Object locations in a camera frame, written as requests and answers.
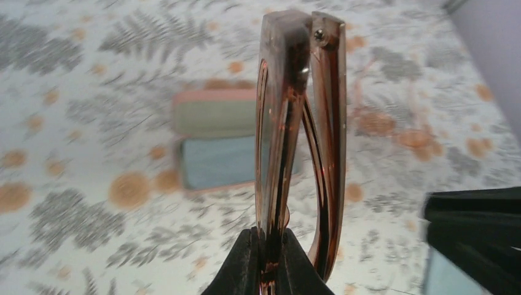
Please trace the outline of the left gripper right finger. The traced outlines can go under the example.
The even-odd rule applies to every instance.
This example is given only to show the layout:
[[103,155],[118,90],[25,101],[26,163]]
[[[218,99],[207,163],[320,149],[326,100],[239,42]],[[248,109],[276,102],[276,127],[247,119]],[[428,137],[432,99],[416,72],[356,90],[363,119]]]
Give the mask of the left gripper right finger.
[[278,265],[278,294],[334,295],[315,271],[291,229],[285,229]]

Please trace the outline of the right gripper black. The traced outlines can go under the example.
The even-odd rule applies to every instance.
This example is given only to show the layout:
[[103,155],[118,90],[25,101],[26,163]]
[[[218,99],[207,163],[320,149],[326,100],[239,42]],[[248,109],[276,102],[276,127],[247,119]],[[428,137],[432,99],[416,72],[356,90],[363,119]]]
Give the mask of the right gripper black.
[[520,188],[429,192],[426,242],[492,294],[520,294]]

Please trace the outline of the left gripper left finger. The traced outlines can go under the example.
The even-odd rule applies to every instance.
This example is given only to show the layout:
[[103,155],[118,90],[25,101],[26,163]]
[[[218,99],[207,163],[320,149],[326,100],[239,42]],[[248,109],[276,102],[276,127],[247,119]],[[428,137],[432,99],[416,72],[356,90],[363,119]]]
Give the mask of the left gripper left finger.
[[218,273],[202,295],[259,295],[257,228],[240,232]]

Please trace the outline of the light blue cleaning cloth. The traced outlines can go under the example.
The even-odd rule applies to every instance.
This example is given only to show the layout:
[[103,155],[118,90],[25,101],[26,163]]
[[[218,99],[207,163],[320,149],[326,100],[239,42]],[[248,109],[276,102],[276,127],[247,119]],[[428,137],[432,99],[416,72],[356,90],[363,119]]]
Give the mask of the light blue cleaning cloth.
[[255,136],[186,138],[175,149],[176,168],[188,191],[253,184],[255,155]]

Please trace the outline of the pink glasses case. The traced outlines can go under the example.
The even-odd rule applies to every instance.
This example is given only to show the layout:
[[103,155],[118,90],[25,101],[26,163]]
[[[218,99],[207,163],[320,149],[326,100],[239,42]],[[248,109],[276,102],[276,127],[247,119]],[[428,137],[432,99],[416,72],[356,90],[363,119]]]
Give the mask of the pink glasses case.
[[173,97],[174,165],[187,192],[252,186],[256,90],[191,90]]

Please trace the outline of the brown sunglasses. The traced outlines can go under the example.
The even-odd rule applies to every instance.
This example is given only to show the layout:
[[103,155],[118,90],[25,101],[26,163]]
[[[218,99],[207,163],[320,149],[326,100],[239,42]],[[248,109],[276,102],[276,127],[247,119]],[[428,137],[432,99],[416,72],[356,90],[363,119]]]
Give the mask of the brown sunglasses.
[[278,294],[294,162],[307,143],[317,219],[305,251],[323,282],[339,249],[347,173],[345,23],[324,12],[270,12],[262,19],[257,80],[255,199],[260,293]]

